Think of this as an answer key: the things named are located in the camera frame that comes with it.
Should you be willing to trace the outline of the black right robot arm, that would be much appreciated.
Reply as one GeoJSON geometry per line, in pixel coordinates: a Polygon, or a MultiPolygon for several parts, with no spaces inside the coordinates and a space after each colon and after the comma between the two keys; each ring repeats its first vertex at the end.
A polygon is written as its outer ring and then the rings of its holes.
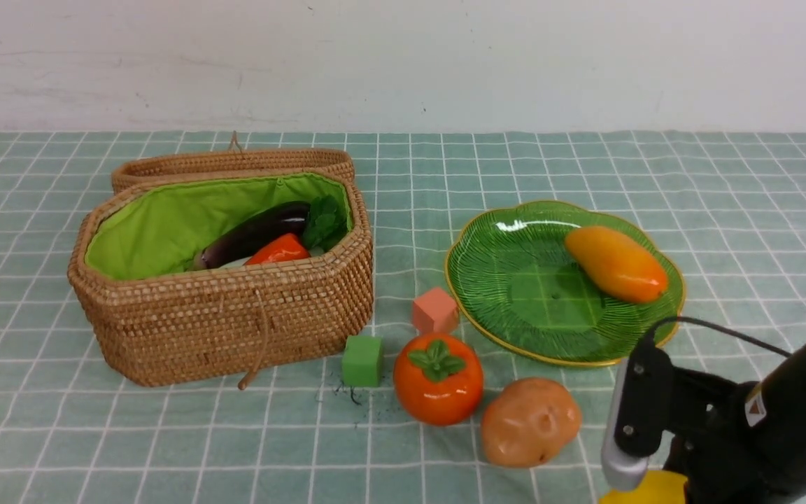
{"type": "Polygon", "coordinates": [[[806,496],[806,344],[764,380],[735,385],[702,436],[678,434],[663,469],[688,503],[793,503],[806,496]]]}

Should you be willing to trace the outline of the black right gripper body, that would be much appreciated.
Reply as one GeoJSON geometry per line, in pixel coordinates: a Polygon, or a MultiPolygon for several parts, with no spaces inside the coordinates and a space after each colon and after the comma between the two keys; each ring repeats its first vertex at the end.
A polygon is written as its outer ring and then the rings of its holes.
{"type": "Polygon", "coordinates": [[[787,503],[775,465],[746,417],[752,393],[764,398],[788,380],[779,367],[761,382],[735,383],[701,371],[674,371],[665,469],[687,479],[687,503],[787,503]]]}

